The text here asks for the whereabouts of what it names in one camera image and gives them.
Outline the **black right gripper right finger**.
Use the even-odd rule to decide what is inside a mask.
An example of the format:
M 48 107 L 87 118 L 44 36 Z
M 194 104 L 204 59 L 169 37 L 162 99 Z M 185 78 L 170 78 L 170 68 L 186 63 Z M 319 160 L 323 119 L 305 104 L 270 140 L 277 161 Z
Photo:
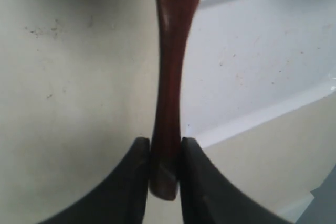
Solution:
M 180 198 L 184 223 L 286 223 L 236 188 L 197 141 L 181 141 Z

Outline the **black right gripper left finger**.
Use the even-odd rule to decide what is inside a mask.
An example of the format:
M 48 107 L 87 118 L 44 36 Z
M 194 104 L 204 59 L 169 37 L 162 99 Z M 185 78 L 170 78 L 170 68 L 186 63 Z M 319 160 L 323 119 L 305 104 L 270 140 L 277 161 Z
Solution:
M 43 223 L 142 223 L 148 195 L 150 140 L 138 137 L 90 193 Z

